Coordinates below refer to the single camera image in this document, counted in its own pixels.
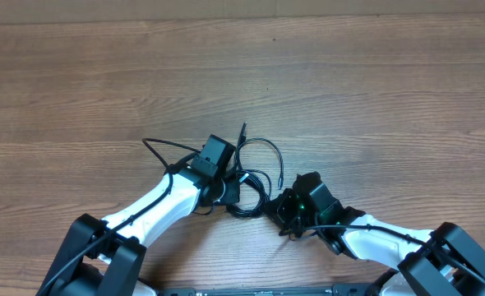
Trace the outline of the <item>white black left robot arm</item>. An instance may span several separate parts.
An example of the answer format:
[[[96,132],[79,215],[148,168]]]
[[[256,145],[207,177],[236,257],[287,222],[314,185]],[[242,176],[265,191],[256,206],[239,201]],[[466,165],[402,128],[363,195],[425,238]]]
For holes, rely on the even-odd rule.
[[[213,178],[185,167],[166,173],[139,200],[102,219],[84,214],[67,231],[41,295],[153,295],[139,281],[147,248],[198,207],[238,202],[235,174]]]

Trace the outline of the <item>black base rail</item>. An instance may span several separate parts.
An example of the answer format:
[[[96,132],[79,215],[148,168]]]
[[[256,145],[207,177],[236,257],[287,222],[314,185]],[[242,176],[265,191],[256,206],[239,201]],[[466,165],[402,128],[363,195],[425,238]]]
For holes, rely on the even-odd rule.
[[[333,284],[328,287],[250,288],[250,289],[194,289],[171,288],[157,290],[136,282],[134,296],[374,296],[381,288],[374,284]]]

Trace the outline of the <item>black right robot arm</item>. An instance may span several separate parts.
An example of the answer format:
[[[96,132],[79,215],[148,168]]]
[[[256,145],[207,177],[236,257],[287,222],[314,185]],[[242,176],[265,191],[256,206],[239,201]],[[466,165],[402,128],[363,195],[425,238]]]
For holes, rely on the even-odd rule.
[[[263,211],[282,236],[316,236],[336,255],[387,266],[367,295],[485,295],[485,250],[456,224],[388,224],[342,206],[323,185],[287,188]]]

